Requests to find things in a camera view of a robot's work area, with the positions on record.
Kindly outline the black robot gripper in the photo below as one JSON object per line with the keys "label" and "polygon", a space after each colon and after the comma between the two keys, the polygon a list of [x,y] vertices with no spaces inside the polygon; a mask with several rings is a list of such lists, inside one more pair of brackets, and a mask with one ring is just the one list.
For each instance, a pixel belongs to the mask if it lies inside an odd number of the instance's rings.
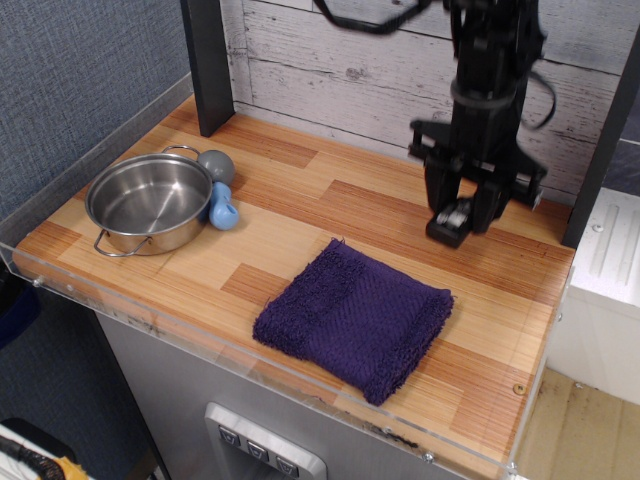
{"label": "black robot gripper", "polygon": [[456,93],[449,123],[411,122],[409,152],[424,161],[428,204],[436,215],[456,205],[462,178],[479,184],[471,218],[476,234],[488,231],[510,199],[537,206],[547,169],[517,143],[525,93],[517,89],[492,100]]}

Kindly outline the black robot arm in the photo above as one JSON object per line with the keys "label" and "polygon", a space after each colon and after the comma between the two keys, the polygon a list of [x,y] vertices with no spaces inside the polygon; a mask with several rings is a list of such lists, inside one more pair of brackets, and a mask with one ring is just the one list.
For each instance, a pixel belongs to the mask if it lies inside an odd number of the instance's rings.
{"label": "black robot arm", "polygon": [[429,237],[458,247],[483,234],[510,200],[535,207],[546,167],[517,136],[545,35],[535,1],[447,1],[457,71],[448,123],[415,120],[412,156],[425,167]]}

